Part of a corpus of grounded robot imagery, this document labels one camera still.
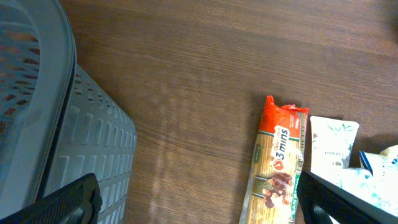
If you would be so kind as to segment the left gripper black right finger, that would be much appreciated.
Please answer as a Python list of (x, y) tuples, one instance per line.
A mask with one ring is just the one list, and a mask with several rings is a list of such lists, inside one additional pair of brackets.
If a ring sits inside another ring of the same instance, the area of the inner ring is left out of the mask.
[(311, 172), (301, 173), (297, 196), (305, 223), (397, 223), (397, 217)]

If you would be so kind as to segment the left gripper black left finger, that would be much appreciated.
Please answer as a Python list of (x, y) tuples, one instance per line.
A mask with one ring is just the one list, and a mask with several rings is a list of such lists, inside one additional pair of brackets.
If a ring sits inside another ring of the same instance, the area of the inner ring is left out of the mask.
[(1, 223), (87, 223), (98, 222), (102, 206), (100, 187), (89, 173), (6, 218)]

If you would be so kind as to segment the orange spaghetti packet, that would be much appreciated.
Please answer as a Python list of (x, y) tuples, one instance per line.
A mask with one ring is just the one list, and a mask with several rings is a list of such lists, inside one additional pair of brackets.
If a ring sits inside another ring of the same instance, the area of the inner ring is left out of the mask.
[(299, 203), (307, 108), (267, 96), (257, 131), (240, 223), (293, 223)]

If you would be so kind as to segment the white cosmetic tube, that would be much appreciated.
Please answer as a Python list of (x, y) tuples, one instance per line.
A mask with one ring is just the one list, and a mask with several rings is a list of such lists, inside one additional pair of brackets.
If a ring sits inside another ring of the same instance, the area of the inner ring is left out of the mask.
[(340, 171), (349, 167), (359, 124), (355, 121), (311, 116), (310, 171), (340, 186)]

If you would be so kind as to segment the teal crinkled snack packet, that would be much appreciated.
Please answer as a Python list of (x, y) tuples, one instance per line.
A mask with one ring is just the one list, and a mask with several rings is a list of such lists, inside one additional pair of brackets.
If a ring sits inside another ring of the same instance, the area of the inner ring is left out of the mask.
[(361, 168), (342, 169), (338, 186), (365, 202), (397, 217), (397, 194), (382, 187), (370, 171)]

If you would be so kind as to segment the cream snack bag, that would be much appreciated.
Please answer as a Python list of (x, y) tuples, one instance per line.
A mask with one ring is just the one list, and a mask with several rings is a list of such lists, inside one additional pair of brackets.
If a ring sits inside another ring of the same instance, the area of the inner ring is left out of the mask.
[(361, 167), (367, 169), (375, 178), (397, 177), (397, 145), (390, 146), (379, 154), (359, 152)]

